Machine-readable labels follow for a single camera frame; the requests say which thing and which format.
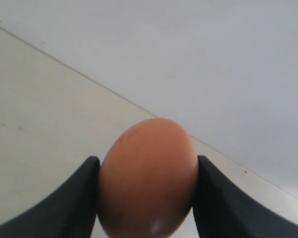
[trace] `white wall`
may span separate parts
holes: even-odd
[[[298,197],[298,0],[0,0],[0,26]]]
[[[151,114],[0,29],[0,223],[57,188]],[[234,183],[298,224],[298,200],[193,139]],[[98,223],[93,237],[105,237]],[[196,238],[192,217],[173,236]]]

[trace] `egg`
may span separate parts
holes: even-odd
[[[153,118],[113,144],[98,178],[98,217],[110,238],[167,238],[192,206],[198,177],[190,135]]]

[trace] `brown egg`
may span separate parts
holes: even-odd
[[[166,238],[191,208],[198,160],[189,134],[169,119],[123,133],[100,170],[100,223],[110,238]]]

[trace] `eggshell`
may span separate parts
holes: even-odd
[[[188,214],[198,177],[190,135],[169,119],[142,121],[109,150],[98,179],[101,225],[110,238],[166,238]]]

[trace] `floor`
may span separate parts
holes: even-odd
[[[153,117],[0,29],[0,223],[56,189],[89,155]],[[234,183],[298,224],[298,200],[193,139]],[[96,222],[93,237],[106,235]],[[173,238],[197,238],[192,214]]]

